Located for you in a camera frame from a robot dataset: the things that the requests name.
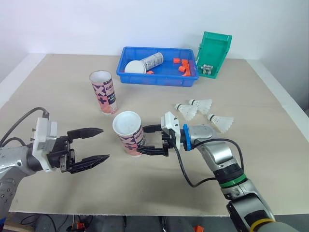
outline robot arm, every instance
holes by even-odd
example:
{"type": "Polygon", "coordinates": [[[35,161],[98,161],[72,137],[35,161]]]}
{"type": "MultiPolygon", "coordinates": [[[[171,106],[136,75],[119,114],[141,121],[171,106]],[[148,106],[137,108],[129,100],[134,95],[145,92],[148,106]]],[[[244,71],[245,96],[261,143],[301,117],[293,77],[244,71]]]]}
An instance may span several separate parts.
{"type": "Polygon", "coordinates": [[[1,147],[0,143],[0,232],[8,215],[19,182],[37,171],[71,174],[81,172],[104,162],[109,155],[91,156],[75,162],[74,149],[70,144],[77,138],[93,137],[103,130],[83,128],[67,132],[67,136],[57,138],[57,124],[46,117],[40,117],[34,130],[34,143],[20,147],[1,147]]]}
{"type": "MultiPolygon", "coordinates": [[[[144,132],[155,131],[160,131],[158,125],[144,127],[144,132]]],[[[168,156],[168,148],[174,147],[178,153],[180,143],[187,151],[198,149],[218,181],[222,194],[230,200],[226,207],[239,232],[296,231],[288,225],[275,222],[268,204],[247,178],[243,168],[240,168],[225,142],[230,140],[217,139],[216,132],[207,125],[189,128],[184,124],[183,129],[180,129],[177,118],[171,112],[165,113],[161,118],[161,131],[163,148],[145,146],[138,151],[147,155],[168,156]]]]}

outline cup label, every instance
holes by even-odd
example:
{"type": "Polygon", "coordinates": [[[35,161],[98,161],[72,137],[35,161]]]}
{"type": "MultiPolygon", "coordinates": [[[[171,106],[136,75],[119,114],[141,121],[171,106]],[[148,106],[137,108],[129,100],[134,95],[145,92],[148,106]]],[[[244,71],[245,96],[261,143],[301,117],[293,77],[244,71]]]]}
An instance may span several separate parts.
{"type": "Polygon", "coordinates": [[[140,126],[137,132],[135,132],[133,135],[130,135],[129,137],[119,136],[119,138],[124,144],[127,153],[133,156],[140,155],[136,149],[145,144],[145,135],[142,126],[140,126]]]}
{"type": "Polygon", "coordinates": [[[102,112],[106,114],[115,113],[117,111],[117,105],[112,79],[103,82],[103,84],[92,82],[92,87],[102,112]]]}

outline floor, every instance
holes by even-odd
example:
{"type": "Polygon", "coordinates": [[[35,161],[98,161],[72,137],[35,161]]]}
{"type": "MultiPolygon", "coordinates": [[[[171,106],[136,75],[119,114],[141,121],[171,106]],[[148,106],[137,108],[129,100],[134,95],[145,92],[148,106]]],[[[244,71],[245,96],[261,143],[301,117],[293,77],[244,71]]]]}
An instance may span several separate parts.
{"type": "MultiPolygon", "coordinates": [[[[16,213],[12,221],[20,222],[23,218],[31,214],[16,213]]],[[[50,215],[58,229],[65,221],[66,215],[50,215]]],[[[81,220],[90,221],[92,216],[82,216],[81,220]]],[[[281,215],[276,216],[277,221],[289,224],[299,232],[308,232],[309,214],[304,215],[281,215]]],[[[65,224],[58,232],[65,232],[72,224],[73,216],[69,215],[65,224]]],[[[192,227],[200,225],[204,227],[204,232],[236,232],[233,223],[228,217],[169,217],[168,224],[171,232],[192,232],[192,227]]],[[[36,232],[54,232],[51,220],[46,216],[41,216],[32,224],[36,232]]],[[[122,216],[94,216],[88,228],[89,232],[162,232],[159,217],[128,216],[126,218],[126,228],[124,229],[124,217],[122,216]]]]}

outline green ring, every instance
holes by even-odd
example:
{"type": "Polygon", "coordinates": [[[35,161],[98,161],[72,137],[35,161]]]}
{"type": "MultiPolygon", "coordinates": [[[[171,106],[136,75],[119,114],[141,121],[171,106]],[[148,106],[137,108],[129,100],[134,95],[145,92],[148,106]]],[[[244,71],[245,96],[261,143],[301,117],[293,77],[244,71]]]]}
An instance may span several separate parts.
{"type": "Polygon", "coordinates": [[[235,184],[237,184],[237,183],[243,181],[243,180],[246,179],[246,178],[247,178],[247,177],[246,177],[246,175],[245,175],[245,173],[244,173],[244,174],[242,174],[241,176],[237,177],[237,178],[234,179],[234,180],[231,180],[231,181],[228,181],[228,182],[225,182],[225,183],[220,184],[220,186],[221,186],[222,188],[226,188],[226,187],[229,187],[229,186],[231,186],[231,185],[235,185],[235,184]]]}

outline yellow ring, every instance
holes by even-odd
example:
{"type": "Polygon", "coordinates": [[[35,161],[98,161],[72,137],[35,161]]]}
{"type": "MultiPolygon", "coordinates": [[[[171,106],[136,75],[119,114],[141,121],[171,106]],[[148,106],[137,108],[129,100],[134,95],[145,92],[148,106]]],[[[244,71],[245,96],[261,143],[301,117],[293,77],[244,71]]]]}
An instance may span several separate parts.
{"type": "Polygon", "coordinates": [[[270,219],[270,218],[264,218],[264,219],[257,220],[257,221],[256,221],[255,223],[253,223],[252,226],[250,227],[250,232],[253,232],[254,229],[255,229],[258,225],[260,225],[260,224],[262,224],[262,223],[264,223],[264,222],[275,222],[275,220],[270,219]]]}

